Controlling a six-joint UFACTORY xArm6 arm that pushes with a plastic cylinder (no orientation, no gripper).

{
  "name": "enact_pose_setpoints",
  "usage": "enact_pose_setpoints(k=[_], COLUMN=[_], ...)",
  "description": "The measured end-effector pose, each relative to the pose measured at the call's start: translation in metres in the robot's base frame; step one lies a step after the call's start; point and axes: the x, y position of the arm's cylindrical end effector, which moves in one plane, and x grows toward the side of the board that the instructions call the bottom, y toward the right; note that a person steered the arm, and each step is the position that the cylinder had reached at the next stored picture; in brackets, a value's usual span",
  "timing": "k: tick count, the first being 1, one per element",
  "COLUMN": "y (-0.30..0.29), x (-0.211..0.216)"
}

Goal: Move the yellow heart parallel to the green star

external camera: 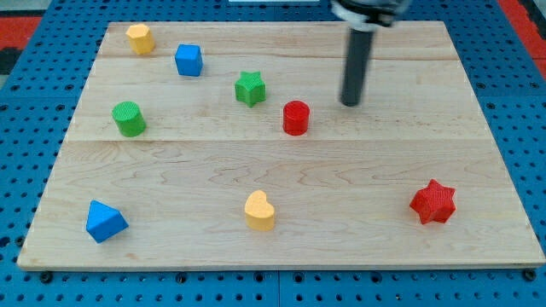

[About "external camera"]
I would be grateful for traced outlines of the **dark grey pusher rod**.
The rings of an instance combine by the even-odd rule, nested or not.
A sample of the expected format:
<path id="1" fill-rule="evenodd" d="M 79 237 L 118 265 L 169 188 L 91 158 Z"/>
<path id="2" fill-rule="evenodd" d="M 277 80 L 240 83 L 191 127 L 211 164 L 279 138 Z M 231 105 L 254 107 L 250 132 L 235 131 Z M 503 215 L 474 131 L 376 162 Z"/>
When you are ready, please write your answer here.
<path id="1" fill-rule="evenodd" d="M 340 101 L 347 107 L 355 107 L 362 100 L 373 38 L 373 32 L 361 32 L 355 29 L 349 32 L 344 78 L 340 92 Z"/>

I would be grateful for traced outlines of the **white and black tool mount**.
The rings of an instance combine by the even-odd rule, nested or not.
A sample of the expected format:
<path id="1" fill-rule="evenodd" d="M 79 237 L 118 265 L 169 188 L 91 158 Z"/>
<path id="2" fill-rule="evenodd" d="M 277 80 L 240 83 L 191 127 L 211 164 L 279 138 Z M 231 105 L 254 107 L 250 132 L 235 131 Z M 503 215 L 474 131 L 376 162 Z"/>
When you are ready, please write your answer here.
<path id="1" fill-rule="evenodd" d="M 411 5 L 412 0 L 331 0 L 331 11 L 360 32 L 390 27 Z"/>

